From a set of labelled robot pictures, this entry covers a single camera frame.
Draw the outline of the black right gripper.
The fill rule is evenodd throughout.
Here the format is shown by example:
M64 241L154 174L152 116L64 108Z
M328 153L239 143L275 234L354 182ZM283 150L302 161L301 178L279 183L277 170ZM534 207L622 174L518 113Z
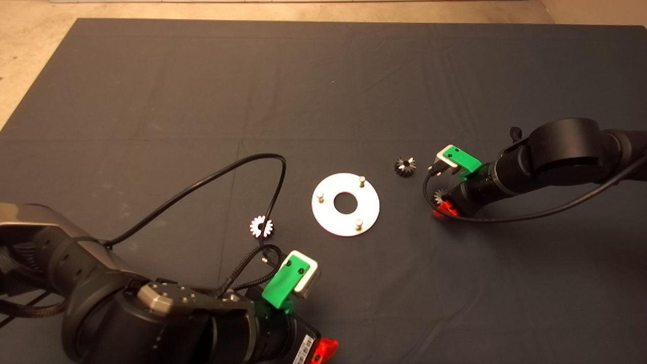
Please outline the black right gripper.
M447 201L434 208L434 216L473 217L486 205L501 200L502 189L495 180L494 172L494 163L483 164L450 190Z

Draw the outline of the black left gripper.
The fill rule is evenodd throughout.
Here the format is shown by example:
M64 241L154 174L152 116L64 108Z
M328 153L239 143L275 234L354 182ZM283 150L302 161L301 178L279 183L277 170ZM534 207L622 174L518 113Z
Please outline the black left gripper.
M256 363L326 363L338 341L322 339L314 326L267 303L256 304Z

